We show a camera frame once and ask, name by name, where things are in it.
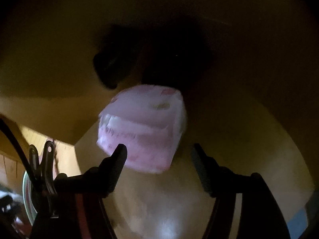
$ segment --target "pink package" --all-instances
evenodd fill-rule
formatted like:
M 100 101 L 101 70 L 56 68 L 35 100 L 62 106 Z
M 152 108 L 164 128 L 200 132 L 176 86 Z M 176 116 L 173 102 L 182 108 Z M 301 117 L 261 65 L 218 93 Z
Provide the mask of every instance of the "pink package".
M 186 128 L 181 92 L 138 85 L 118 93 L 100 113 L 97 145 L 111 155 L 127 147 L 126 167 L 161 173 L 169 169 Z

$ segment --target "black wire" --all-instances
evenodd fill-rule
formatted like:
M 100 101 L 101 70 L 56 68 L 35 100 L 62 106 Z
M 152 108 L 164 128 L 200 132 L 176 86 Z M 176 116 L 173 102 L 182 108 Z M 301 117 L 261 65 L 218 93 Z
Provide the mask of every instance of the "black wire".
M 18 156 L 20 157 L 22 164 L 24 168 L 26 169 L 26 172 L 30 178 L 30 181 L 32 185 L 34 186 L 34 188 L 36 189 L 36 191 L 41 191 L 39 182 L 35 178 L 34 172 L 31 169 L 28 159 L 26 158 L 26 155 L 24 154 L 19 142 L 15 138 L 14 134 L 11 132 L 10 128 L 2 119 L 0 119 L 0 130 L 3 132 L 3 134 L 5 134 L 5 136 L 8 138 L 10 143 L 13 145 L 14 149 L 17 151 Z

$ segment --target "pink and white object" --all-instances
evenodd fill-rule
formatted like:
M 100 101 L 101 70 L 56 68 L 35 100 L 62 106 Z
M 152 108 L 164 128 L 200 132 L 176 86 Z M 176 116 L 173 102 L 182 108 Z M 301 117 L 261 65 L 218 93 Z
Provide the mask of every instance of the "pink and white object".
M 169 169 L 186 128 L 179 90 L 138 85 L 118 93 L 99 115 L 97 145 L 111 155 L 127 147 L 125 166 L 148 173 Z

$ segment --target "plastic-wrapped package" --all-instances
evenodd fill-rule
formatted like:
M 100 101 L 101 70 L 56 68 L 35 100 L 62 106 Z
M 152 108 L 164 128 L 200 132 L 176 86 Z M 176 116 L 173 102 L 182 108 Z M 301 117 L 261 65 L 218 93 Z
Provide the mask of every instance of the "plastic-wrapped package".
M 118 144 L 127 147 L 125 166 L 141 172 L 169 169 L 186 128 L 180 91 L 138 85 L 118 93 L 99 115 L 97 145 L 111 155 Z

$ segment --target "black cable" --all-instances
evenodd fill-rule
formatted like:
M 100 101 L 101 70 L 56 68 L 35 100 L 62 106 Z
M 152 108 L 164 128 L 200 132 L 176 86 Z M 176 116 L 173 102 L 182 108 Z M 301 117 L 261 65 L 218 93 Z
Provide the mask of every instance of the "black cable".
M 14 149 L 17 151 L 18 156 L 20 157 L 22 164 L 24 168 L 26 169 L 26 172 L 30 178 L 30 181 L 32 185 L 34 186 L 34 188 L 36 189 L 36 191 L 41 191 L 39 183 L 37 179 L 35 178 L 34 172 L 31 169 L 28 159 L 26 158 L 26 155 L 24 154 L 19 142 L 15 138 L 14 134 L 11 132 L 10 128 L 2 119 L 0 119 L 0 130 L 3 132 L 3 134 L 5 134 L 5 136 L 8 138 L 10 143 L 13 145 Z

